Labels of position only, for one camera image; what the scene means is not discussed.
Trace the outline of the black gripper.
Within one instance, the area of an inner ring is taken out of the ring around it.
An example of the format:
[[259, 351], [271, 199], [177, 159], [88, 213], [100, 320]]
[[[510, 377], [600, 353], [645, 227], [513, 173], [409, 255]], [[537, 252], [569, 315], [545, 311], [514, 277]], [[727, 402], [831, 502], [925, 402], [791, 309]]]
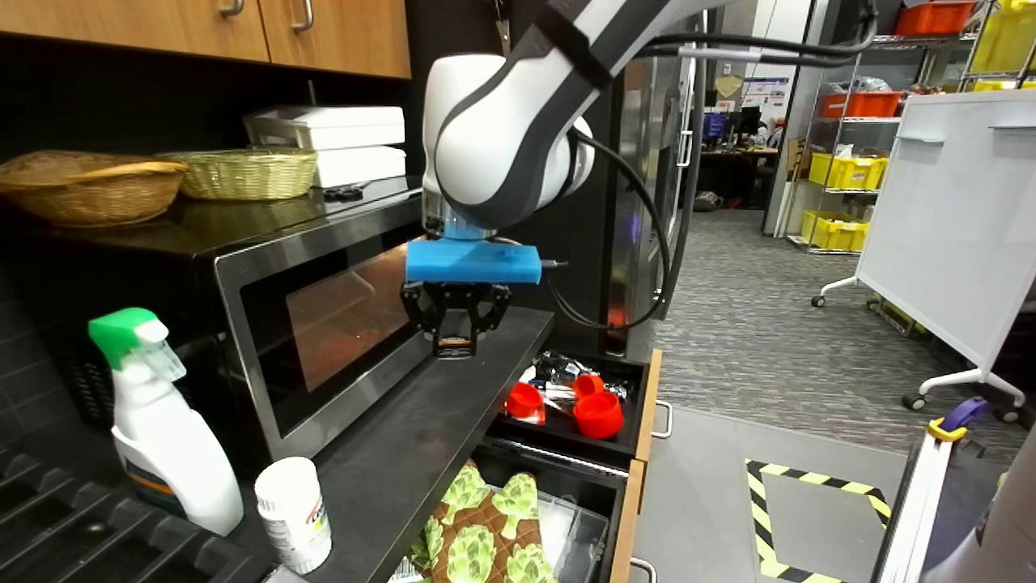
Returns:
[[471, 333], [497, 330], [513, 305], [504, 287], [464, 287], [464, 281], [409, 281], [402, 289], [409, 319], [432, 337], [444, 333], [450, 311], [464, 311]]

